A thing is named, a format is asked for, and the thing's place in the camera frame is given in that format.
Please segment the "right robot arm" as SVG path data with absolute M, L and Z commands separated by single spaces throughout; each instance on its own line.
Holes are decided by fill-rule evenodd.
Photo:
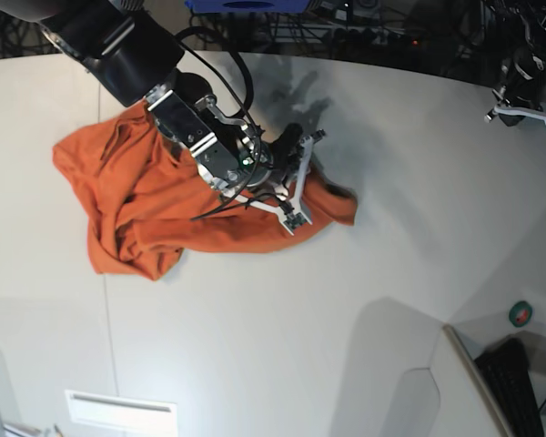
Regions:
M 144 100 L 159 132 L 190 153 L 218 192 L 221 209 L 261 209 L 288 232 L 311 222 L 302 195 L 313 147 L 325 134 L 293 125 L 276 144 L 265 141 L 249 114 L 254 86 L 244 62 L 246 94 L 228 116 L 204 77 L 178 69 L 185 34 L 169 33 L 140 1 L 0 1 L 0 11 L 37 24 L 122 105 Z

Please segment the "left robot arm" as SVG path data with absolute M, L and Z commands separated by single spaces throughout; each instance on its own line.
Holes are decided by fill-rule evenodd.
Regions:
M 498 28 L 512 38 L 500 63 L 496 102 L 484 119 L 515 127 L 525 119 L 546 129 L 546 1 L 487 1 Z

